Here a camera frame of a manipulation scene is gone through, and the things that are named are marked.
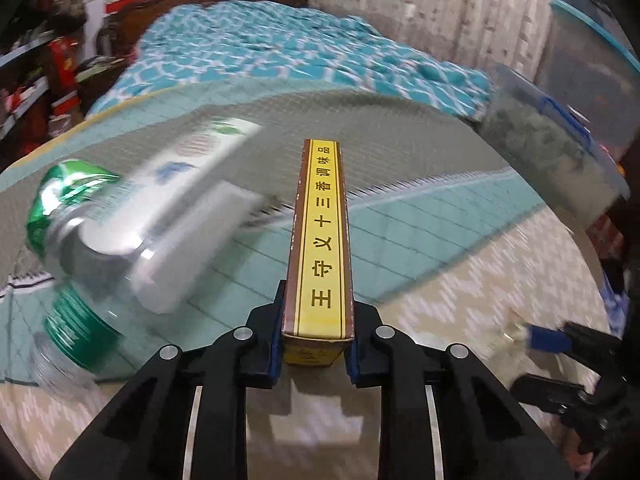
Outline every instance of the metal screw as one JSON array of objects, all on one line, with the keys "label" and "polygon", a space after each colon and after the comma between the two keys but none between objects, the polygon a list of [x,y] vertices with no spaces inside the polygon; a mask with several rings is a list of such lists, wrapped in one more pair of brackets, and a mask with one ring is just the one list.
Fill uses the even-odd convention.
[{"label": "metal screw", "polygon": [[173,345],[163,346],[160,349],[160,357],[167,361],[170,361],[178,355],[178,349]]},{"label": "metal screw", "polygon": [[380,325],[376,329],[376,335],[378,337],[381,337],[382,339],[391,339],[393,336],[396,335],[396,331],[394,330],[394,328],[392,326]]},{"label": "metal screw", "polygon": [[469,355],[469,348],[464,345],[455,344],[451,347],[451,355],[457,359],[464,359]]},{"label": "metal screw", "polygon": [[238,341],[246,341],[254,334],[254,331],[247,326],[239,326],[234,330],[234,337]]}]

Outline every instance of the yellow sign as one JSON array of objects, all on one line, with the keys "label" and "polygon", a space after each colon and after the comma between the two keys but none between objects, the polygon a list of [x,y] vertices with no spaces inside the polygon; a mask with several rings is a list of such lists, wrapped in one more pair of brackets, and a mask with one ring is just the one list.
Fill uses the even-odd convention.
[{"label": "yellow sign", "polygon": [[311,140],[306,170],[293,335],[344,339],[346,234],[337,143]]}]

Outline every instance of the bed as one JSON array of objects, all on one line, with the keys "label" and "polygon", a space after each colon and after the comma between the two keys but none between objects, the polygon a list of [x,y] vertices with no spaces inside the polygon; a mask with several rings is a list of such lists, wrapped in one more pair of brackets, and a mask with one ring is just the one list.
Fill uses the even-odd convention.
[{"label": "bed", "polygon": [[306,0],[147,0],[112,16],[98,36],[134,62],[89,115],[179,84],[249,76],[325,80],[473,119],[490,87],[482,71],[439,62]]}]

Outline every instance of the teal patterned blanket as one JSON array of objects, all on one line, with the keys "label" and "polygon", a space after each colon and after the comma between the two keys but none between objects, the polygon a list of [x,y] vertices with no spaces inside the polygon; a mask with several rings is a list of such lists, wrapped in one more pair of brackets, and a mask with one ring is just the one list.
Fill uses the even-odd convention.
[{"label": "teal patterned blanket", "polygon": [[178,6],[158,18],[138,43],[137,61],[91,113],[179,84],[238,76],[325,80],[469,118],[484,113],[490,87],[483,72],[437,61],[355,16],[229,1]]}]

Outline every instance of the transparent plastic container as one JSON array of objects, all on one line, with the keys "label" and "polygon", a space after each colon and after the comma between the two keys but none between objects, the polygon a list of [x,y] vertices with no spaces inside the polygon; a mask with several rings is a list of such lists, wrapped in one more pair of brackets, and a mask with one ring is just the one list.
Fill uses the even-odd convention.
[{"label": "transparent plastic container", "polygon": [[589,131],[536,86],[503,65],[479,135],[551,208],[589,226],[629,188]]},{"label": "transparent plastic container", "polygon": [[504,326],[489,332],[478,342],[478,355],[502,384],[510,385],[522,374],[535,373],[527,356],[529,340],[527,323],[509,310]]},{"label": "transparent plastic container", "polygon": [[615,160],[640,126],[640,62],[589,16],[561,0],[552,19],[536,85],[572,107]]}]

